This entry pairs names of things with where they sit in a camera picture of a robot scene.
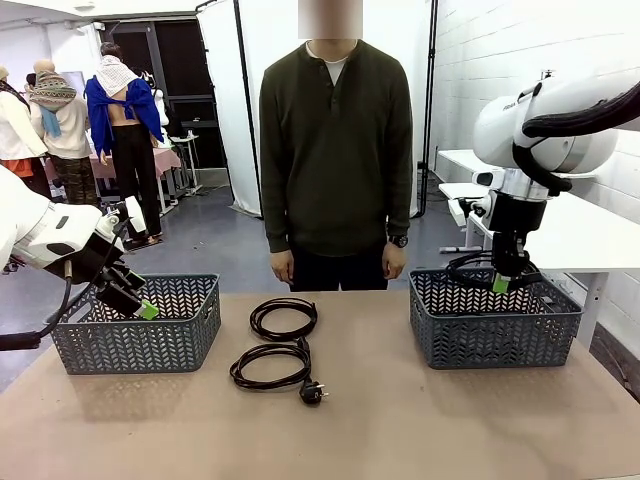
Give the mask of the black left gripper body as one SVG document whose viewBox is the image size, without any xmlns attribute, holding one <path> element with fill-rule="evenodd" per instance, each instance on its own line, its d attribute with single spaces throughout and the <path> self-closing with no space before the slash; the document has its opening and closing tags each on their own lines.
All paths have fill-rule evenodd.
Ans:
<svg viewBox="0 0 640 480">
<path fill-rule="evenodd" d="M 122 242 L 118 236 L 106 240 L 94 233 L 87 244 L 59 263 L 62 278 L 70 277 L 73 285 L 88 283 L 100 272 L 113 265 L 123 254 Z"/>
</svg>

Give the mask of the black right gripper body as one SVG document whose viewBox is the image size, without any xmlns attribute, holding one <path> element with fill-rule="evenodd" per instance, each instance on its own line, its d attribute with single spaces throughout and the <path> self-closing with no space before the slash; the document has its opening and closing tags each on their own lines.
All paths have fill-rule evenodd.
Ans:
<svg viewBox="0 0 640 480">
<path fill-rule="evenodd" d="M 525 250 L 527 235 L 539 229 L 547 202 L 520 200 L 497 192 L 492 196 L 488 229 L 493 232 L 492 265 L 499 273 L 511 273 L 510 259 Z"/>
</svg>

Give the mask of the person's left hand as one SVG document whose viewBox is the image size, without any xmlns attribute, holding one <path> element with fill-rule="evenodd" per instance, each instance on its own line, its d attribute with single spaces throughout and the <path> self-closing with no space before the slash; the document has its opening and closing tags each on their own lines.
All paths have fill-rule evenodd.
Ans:
<svg viewBox="0 0 640 480">
<path fill-rule="evenodd" d="M 382 267 L 386 280 L 395 280 L 403 272 L 407 262 L 406 251 L 393 243 L 387 243 L 383 250 Z"/>
</svg>

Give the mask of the person's right hand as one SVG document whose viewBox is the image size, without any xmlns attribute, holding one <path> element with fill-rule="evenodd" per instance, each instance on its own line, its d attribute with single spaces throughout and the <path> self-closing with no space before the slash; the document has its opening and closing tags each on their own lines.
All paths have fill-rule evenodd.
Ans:
<svg viewBox="0 0 640 480">
<path fill-rule="evenodd" d="M 290 250 L 272 253 L 270 255 L 271 268 L 275 277 L 288 285 L 293 284 L 294 258 Z"/>
</svg>

